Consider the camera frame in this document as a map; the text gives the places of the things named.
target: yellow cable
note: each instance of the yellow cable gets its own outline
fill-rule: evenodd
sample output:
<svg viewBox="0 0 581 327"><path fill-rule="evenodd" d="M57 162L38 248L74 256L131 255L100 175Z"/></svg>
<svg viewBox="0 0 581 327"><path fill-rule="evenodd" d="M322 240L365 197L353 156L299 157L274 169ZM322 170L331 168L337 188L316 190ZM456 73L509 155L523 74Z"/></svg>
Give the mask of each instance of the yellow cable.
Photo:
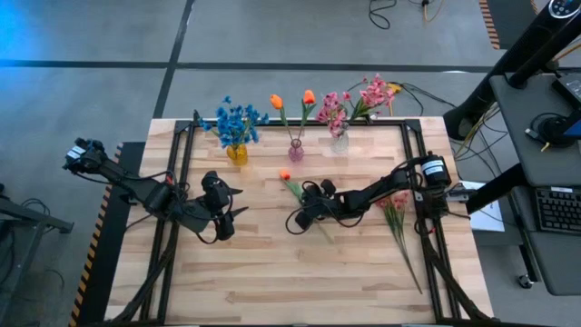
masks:
<svg viewBox="0 0 581 327"><path fill-rule="evenodd" d="M556 55L555 58L553 58L553 60L556 61L556 60L562 59L566 55L569 55L570 53L574 52L576 49L578 49L580 47L581 47L581 44L575 45L574 47L570 48L569 50L566 50L564 53Z"/></svg>
<svg viewBox="0 0 581 327"><path fill-rule="evenodd" d="M466 147L466 145L468 144L468 142L470 142L470 140L472 139L472 137L474 137L476 135L476 132L478 131L478 129L480 128L480 126L488 120L488 118L492 117L493 115L497 114L497 112L500 110L500 108L495 108L492 111L490 111L490 114L488 114L488 112L484 113L480 119L478 119L478 121L476 122L476 124L474 124L474 126L472 126L472 129L470 130L470 132L468 132L468 135L466 135L466 139L464 139L464 142L462 143L462 145L460 146L460 148L458 149L458 151L456 152L456 155L454 156L454 158L458 158L460 155L460 152L462 151L462 149L464 149Z"/></svg>
<svg viewBox="0 0 581 327"><path fill-rule="evenodd" d="M439 11L440 11L440 9L442 9L442 6L443 6L443 5L444 5L444 0L442 0L442 1L439 3L438 11L437 11L437 12L436 12L436 14L435 14L433 17L431 17L430 19L428 19L428 5L424 5L424 22L426 22L426 23L429 23L429 22L433 21L434 19L436 19L436 17L437 17L437 16L438 16L438 14L439 14Z"/></svg>

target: pink vase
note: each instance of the pink vase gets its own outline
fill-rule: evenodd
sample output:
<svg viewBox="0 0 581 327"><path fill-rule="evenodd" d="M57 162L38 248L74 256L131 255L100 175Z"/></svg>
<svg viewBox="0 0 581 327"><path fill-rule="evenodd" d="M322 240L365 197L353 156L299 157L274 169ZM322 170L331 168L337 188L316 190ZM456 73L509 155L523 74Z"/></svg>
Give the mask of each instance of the pink vase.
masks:
<svg viewBox="0 0 581 327"><path fill-rule="evenodd" d="M289 158L293 162L302 160L304 154L305 151L302 149L302 142L299 139L293 139L290 141Z"/></svg>

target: yellow vase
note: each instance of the yellow vase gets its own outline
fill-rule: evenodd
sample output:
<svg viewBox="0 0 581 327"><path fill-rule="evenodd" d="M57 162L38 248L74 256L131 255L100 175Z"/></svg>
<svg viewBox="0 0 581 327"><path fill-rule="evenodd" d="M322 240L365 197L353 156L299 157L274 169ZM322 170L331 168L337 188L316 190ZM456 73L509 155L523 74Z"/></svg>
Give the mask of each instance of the yellow vase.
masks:
<svg viewBox="0 0 581 327"><path fill-rule="evenodd" d="M226 154L232 160L232 163L237 166L245 165L248 162L248 152L246 151L246 144L229 145L226 149Z"/></svg>

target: glass vase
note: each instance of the glass vase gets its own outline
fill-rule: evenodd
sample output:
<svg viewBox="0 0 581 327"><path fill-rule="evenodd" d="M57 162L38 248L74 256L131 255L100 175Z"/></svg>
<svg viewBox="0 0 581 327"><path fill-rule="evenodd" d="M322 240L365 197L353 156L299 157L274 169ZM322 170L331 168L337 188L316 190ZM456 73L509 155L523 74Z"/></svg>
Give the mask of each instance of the glass vase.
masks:
<svg viewBox="0 0 581 327"><path fill-rule="evenodd" d="M228 145L226 154L228 154L228 157L232 160L234 165L242 166L248 163L246 144Z"/></svg>
<svg viewBox="0 0 581 327"><path fill-rule="evenodd" d="M299 139L292 139L290 141L289 158L293 162L298 162L302 160L304 154L305 151L302 149L302 142Z"/></svg>
<svg viewBox="0 0 581 327"><path fill-rule="evenodd" d="M333 143L330 145L330 149L335 154L344 154L349 150L349 134L347 130L339 134L339 137L333 137Z"/></svg>

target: keyboard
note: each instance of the keyboard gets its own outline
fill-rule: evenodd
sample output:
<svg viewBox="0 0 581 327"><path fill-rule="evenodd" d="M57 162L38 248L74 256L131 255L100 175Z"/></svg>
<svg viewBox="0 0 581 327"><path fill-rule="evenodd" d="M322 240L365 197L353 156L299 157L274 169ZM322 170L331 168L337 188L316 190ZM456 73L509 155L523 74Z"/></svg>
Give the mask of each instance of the keyboard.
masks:
<svg viewBox="0 0 581 327"><path fill-rule="evenodd" d="M541 231L581 235L581 193L535 190Z"/></svg>

